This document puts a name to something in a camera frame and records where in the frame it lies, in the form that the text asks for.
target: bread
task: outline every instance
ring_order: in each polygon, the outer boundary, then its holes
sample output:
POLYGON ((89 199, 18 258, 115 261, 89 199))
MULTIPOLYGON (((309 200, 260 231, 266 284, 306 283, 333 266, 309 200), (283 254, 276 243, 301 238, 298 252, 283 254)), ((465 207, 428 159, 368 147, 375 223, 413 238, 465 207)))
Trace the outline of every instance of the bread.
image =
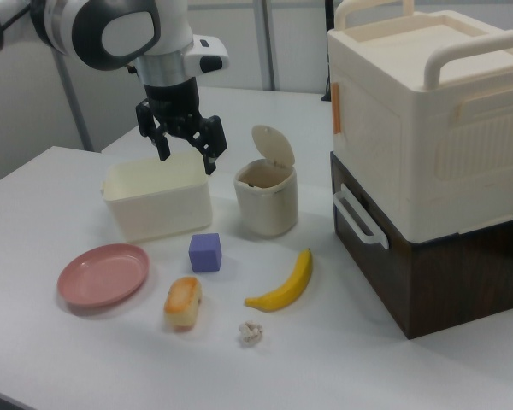
POLYGON ((173 327, 192 327, 198 317, 202 285, 193 276, 186 276, 173 282, 163 312, 173 327))

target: plastic plate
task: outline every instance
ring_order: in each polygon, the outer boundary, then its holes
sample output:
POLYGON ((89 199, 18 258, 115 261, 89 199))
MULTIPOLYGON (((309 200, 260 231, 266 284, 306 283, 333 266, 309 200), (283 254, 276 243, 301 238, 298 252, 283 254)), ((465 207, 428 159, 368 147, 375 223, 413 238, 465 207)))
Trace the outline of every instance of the plastic plate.
POLYGON ((70 262, 57 281, 68 303, 96 308, 131 295, 146 279, 148 255, 138 246, 115 243, 92 249, 70 262))

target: banana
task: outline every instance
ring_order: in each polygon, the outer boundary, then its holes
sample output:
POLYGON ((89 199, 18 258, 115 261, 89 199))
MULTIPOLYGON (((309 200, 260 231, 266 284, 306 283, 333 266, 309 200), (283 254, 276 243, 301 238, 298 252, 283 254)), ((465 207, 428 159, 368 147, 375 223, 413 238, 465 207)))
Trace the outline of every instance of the banana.
POLYGON ((246 298, 245 305, 264 312, 273 312, 290 305, 306 289, 312 270, 312 254, 309 249, 305 249, 298 254, 291 276, 282 286, 262 296, 246 298))

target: purple cube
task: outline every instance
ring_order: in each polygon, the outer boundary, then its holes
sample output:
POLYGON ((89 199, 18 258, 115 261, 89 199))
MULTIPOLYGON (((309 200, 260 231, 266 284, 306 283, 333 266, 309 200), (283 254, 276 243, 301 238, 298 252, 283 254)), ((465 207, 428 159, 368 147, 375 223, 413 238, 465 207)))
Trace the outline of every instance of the purple cube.
POLYGON ((194 272, 216 272, 221 269, 222 250, 218 233, 192 235, 188 249, 194 272))

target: white table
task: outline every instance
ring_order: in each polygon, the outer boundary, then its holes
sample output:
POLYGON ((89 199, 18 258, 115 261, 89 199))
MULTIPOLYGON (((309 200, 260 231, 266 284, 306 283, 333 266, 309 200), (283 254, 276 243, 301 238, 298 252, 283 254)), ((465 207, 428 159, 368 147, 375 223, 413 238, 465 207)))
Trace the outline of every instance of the white table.
POLYGON ((162 317, 169 285, 191 274, 190 234, 141 244, 150 276, 122 304, 65 305, 56 293, 64 266, 121 241, 99 192, 106 169, 145 155, 148 141, 127 135, 106 155, 50 149, 0 181, 0 396, 38 409, 513 409, 513 310, 407 341, 335 237, 323 158, 331 143, 319 132, 329 113, 309 108, 327 104, 261 91, 202 95, 202 106, 215 96, 230 148, 209 179, 215 217, 205 230, 221 234, 223 262, 198 275, 195 328, 174 333, 162 317), (242 108, 255 119, 228 116, 242 108), (232 187, 233 172, 257 155, 249 133, 258 122, 290 137, 301 177, 300 221, 274 240, 240 225, 232 187), (292 138, 297 129, 308 133, 292 138), (300 161, 314 157, 319 169, 300 161), (315 270, 298 301, 276 313, 243 306, 280 284, 305 247, 315 270), (252 348, 238 340, 248 319, 264 327, 252 348))

